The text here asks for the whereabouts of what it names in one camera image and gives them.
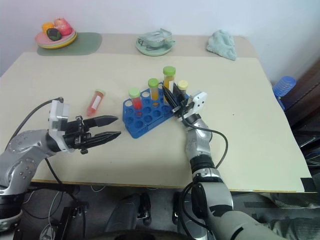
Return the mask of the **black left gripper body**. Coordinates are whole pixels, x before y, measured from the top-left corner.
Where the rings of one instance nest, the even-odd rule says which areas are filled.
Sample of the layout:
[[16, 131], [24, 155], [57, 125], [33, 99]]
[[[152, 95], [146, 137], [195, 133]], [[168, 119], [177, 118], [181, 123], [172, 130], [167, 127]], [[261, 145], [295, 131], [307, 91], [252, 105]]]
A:
[[74, 121], [66, 124], [63, 139], [71, 150], [80, 150], [82, 155], [88, 153], [87, 141], [92, 137], [89, 128], [84, 124], [83, 117], [77, 116]]

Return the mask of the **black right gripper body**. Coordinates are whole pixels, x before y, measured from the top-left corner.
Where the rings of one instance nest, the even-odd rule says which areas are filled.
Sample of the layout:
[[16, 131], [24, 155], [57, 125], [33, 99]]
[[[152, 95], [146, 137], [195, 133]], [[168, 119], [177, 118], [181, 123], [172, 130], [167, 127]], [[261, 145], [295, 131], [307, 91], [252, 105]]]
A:
[[177, 120], [179, 122], [181, 122], [182, 116], [184, 116], [190, 110], [192, 110], [194, 107], [194, 104], [195, 103], [191, 97], [189, 97], [188, 99], [181, 100], [181, 101], [174, 98], [171, 112], [177, 118]]

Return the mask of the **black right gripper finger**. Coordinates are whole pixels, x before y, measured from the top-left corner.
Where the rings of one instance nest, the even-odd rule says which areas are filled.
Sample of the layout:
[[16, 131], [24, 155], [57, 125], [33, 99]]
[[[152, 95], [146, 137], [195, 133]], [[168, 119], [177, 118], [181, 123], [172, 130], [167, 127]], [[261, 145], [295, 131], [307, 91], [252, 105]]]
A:
[[163, 91], [163, 95], [165, 100], [168, 102], [168, 104], [171, 106], [172, 109], [175, 109], [176, 107], [178, 107], [178, 103], [175, 99], [175, 96], [173, 95], [173, 93], [165, 87], [165, 85], [162, 85], [162, 91]]
[[173, 96], [178, 103], [184, 102], [186, 100], [185, 93], [179, 89], [176, 83], [173, 84]]

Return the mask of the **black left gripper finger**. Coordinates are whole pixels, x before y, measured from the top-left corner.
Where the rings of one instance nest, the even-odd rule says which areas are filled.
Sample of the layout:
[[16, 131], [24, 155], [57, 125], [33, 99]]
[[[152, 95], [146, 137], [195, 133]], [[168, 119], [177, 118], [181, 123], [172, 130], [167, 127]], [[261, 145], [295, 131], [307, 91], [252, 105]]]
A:
[[94, 135], [90, 139], [87, 139], [85, 143], [86, 148], [93, 148], [100, 145], [104, 145], [114, 139], [116, 139], [121, 134], [120, 131], [107, 131]]
[[103, 127], [117, 121], [118, 119], [118, 117], [113, 115], [102, 115], [85, 119], [83, 120], [83, 124], [87, 128]]

